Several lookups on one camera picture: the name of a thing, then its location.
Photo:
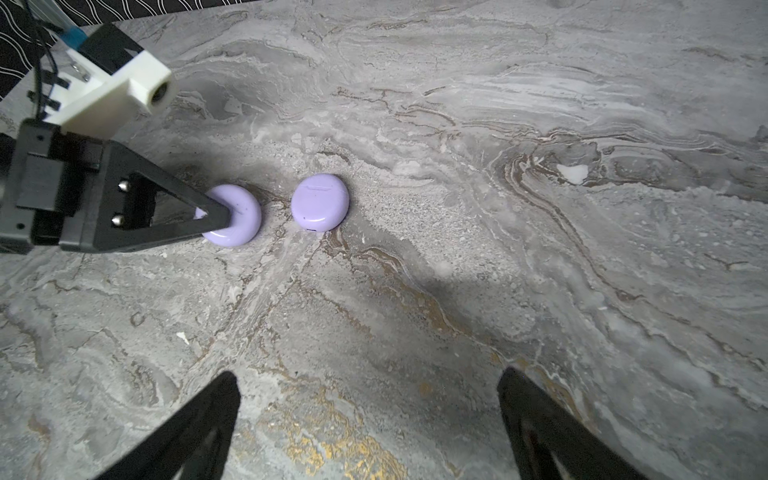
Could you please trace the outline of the purple earbud charging case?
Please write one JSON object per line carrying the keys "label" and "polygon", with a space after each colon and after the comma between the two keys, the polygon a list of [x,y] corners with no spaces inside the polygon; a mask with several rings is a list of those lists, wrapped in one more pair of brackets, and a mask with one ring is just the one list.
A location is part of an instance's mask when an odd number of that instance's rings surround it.
{"label": "purple earbud charging case", "polygon": [[337,176],[322,173],[304,179],[291,199],[293,219],[305,230],[333,230],[347,216],[349,191]]}

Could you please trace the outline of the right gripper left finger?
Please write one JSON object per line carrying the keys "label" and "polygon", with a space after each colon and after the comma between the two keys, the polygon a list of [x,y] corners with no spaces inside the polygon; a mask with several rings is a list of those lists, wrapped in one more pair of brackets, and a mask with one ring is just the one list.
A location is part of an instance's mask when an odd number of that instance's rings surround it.
{"label": "right gripper left finger", "polygon": [[220,479],[241,394],[224,371],[100,479]]}

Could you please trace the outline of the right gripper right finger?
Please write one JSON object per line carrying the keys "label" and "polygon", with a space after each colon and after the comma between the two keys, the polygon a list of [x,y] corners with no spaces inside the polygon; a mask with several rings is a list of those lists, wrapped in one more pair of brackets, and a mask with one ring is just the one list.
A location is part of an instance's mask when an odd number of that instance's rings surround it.
{"label": "right gripper right finger", "polygon": [[506,432],[522,479],[643,479],[524,373],[509,367],[497,385]]}

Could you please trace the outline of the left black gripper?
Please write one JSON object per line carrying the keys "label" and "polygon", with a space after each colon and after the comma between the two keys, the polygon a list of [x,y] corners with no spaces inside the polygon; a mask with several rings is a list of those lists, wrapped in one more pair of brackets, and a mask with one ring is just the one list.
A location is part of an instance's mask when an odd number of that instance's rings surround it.
{"label": "left black gripper", "polygon": [[[153,221],[164,193],[200,218]],[[1,136],[1,252],[134,252],[230,226],[224,204],[126,146],[33,118]]]}

